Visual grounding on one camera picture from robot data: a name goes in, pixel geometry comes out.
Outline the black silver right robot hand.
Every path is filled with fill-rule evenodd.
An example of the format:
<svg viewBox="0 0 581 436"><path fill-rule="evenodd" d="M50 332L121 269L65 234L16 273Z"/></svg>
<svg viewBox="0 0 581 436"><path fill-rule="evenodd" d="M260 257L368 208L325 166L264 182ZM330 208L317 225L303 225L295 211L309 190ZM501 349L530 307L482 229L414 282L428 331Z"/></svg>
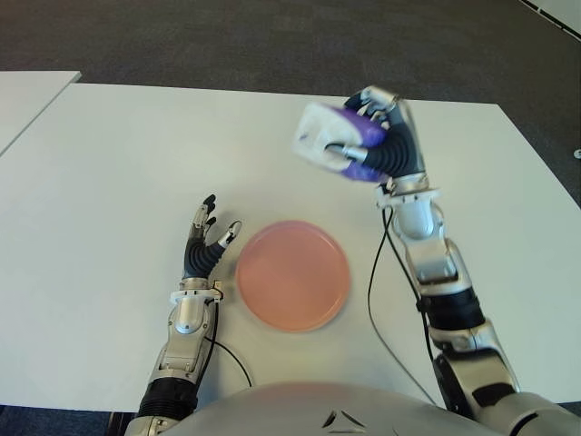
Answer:
<svg viewBox="0 0 581 436"><path fill-rule="evenodd" d="M324 147L347 162L341 175L381 183L425 171L413 115L400 95L370 85L352 95L338 113L359 134L351 143L335 140Z"/></svg>

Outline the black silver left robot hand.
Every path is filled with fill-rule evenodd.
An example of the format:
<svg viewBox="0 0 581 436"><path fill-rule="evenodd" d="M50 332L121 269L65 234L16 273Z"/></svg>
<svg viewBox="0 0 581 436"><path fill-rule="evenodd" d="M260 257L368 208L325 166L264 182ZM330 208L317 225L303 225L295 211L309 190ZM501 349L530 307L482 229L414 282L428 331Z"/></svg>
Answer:
<svg viewBox="0 0 581 436"><path fill-rule="evenodd" d="M207 232L216 222L216 218L211 217L215 207L216 195L211 194L204 199L193 217L183 256L183 279L208 279L241 231L242 223L237 220L215 242L208 243Z"/></svg>

